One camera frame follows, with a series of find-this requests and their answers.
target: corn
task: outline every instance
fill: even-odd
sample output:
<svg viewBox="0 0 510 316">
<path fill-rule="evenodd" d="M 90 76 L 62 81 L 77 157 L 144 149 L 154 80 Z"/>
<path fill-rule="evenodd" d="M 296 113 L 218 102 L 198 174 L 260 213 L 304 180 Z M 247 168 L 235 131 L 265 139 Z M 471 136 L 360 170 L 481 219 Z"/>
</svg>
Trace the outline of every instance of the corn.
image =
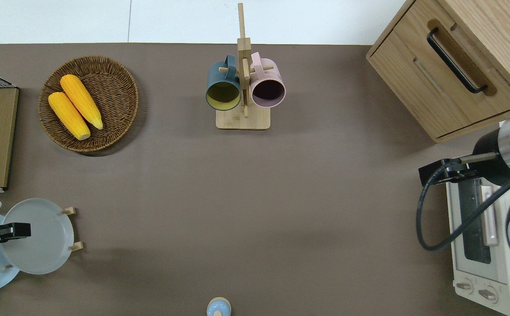
<svg viewBox="0 0 510 316">
<path fill-rule="evenodd" d="M 89 127 L 81 118 L 78 110 L 72 104 L 68 96 L 64 92 L 54 92 L 48 96 L 48 104 L 56 113 L 62 124 L 75 136 L 78 140 L 89 138 L 91 133 Z"/>
<path fill-rule="evenodd" d="M 74 75 L 64 75 L 60 79 L 60 85 L 87 122 L 90 122 L 98 129 L 103 129 L 103 121 L 101 120 L 99 109 L 81 80 Z"/>
</svg>

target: oven window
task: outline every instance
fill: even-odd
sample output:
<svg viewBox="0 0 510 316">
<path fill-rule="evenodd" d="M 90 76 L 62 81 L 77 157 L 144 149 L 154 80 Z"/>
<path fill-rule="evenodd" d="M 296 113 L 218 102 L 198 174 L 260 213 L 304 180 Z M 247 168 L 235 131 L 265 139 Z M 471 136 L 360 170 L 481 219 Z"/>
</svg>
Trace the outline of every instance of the oven window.
<svg viewBox="0 0 510 316">
<path fill-rule="evenodd" d="M 482 202 L 481 180 L 466 180 L 458 183 L 460 193 L 461 221 L 471 216 L 475 208 Z M 481 217 L 478 217 L 463 232 L 465 258 L 476 262 L 491 263 L 491 249 L 483 242 Z"/>
</svg>

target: dark teal mug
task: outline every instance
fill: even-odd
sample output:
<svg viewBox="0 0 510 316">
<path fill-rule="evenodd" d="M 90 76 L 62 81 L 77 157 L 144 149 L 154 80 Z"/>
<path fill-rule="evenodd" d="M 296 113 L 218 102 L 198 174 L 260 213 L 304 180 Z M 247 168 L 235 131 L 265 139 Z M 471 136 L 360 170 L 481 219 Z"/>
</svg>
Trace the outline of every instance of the dark teal mug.
<svg viewBox="0 0 510 316">
<path fill-rule="evenodd" d="M 220 68 L 227 68 L 227 72 L 221 72 Z M 219 111 L 231 110 L 241 100 L 240 91 L 235 56 L 229 54 L 225 61 L 216 62 L 208 70 L 206 102 Z"/>
</svg>

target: mug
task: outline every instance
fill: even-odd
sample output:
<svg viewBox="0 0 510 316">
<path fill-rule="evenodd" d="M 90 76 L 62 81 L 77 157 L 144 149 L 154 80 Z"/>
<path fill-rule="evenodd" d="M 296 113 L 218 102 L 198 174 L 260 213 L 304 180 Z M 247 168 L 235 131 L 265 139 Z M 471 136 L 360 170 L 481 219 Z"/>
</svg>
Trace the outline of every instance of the mug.
<svg viewBox="0 0 510 316">
<path fill-rule="evenodd" d="M 268 58 L 261 58 L 259 52 L 251 54 L 253 63 L 251 68 L 251 100 L 263 108 L 272 108 L 284 100 L 286 90 L 276 63 Z M 273 69 L 263 70 L 264 66 L 273 66 Z"/>
<path fill-rule="evenodd" d="M 227 68 L 221 72 L 220 67 Z M 235 108 L 241 99 L 239 76 L 235 73 L 235 56 L 227 55 L 225 61 L 216 62 L 208 70 L 206 101 L 219 111 Z"/>
</svg>

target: black drawer handle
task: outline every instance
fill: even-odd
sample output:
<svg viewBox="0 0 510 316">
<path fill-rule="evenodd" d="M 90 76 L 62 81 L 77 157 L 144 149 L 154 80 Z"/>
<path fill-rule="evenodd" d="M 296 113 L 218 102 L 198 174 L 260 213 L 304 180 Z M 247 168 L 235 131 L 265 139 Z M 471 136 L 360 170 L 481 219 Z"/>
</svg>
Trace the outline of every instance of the black drawer handle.
<svg viewBox="0 0 510 316">
<path fill-rule="evenodd" d="M 465 74 L 458 68 L 455 62 L 453 62 L 452 58 L 440 47 L 438 42 L 434 39 L 434 34 L 438 31 L 438 28 L 434 28 L 427 35 L 427 42 L 430 44 L 432 49 L 440 56 L 441 60 L 448 66 L 448 68 L 453 72 L 453 74 L 459 79 L 461 84 L 471 93 L 479 93 L 487 88 L 487 85 L 481 86 L 481 88 L 475 87 L 471 81 L 465 76 Z"/>
</svg>

